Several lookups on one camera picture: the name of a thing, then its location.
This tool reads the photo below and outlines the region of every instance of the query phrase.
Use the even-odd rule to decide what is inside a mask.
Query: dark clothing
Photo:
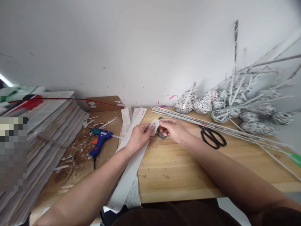
[[[301,212],[287,207],[268,210],[263,225],[301,225]],[[135,225],[240,225],[218,205],[209,201],[157,203],[156,208],[132,209],[123,213],[113,226]]]

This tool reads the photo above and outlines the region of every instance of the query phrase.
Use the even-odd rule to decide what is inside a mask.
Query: pixelated area
[[[27,120],[0,117],[0,192],[27,190]]]

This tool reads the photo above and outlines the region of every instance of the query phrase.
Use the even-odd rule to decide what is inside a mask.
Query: black scissors handle
[[[201,127],[201,135],[202,135],[202,138],[203,138],[203,140],[204,140],[204,142],[206,143],[206,144],[208,144],[209,146],[211,146],[211,147],[213,147],[214,149],[219,149],[221,146],[226,146],[227,145],[227,141],[225,140],[225,138],[220,134],[220,133],[218,133],[218,132],[216,132],[216,131],[214,131],[214,130],[212,130],[212,129],[209,129],[209,128],[205,128],[205,127],[203,127],[203,126],[200,126]],[[213,134],[213,133],[215,133],[216,135],[218,135],[221,139],[222,139],[222,143],[215,137],[215,135]],[[215,144],[216,144],[216,146],[213,146],[212,144],[210,144],[207,140],[206,140],[206,138],[205,138],[205,135],[210,139],[210,140],[212,140]]]

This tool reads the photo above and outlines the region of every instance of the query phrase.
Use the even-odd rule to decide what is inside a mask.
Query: red wire
[[[9,102],[9,103],[10,103],[10,104],[14,104],[14,103],[21,103],[21,102],[30,101],[30,100],[84,100],[84,101],[89,101],[89,102],[94,102],[94,103],[99,103],[99,104],[114,106],[114,107],[118,107],[118,108],[120,108],[120,109],[123,109],[123,107],[119,107],[119,106],[111,105],[111,104],[106,104],[106,103],[99,102],[99,101],[95,101],[95,100],[75,99],[75,98],[33,98],[33,99],[28,99],[28,100],[16,100],[16,101],[11,101],[11,102]]]

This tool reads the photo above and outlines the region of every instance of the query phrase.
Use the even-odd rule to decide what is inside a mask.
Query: white wall
[[[0,73],[126,106],[172,105],[231,73],[234,22],[252,63],[301,26],[297,0],[0,0]]]

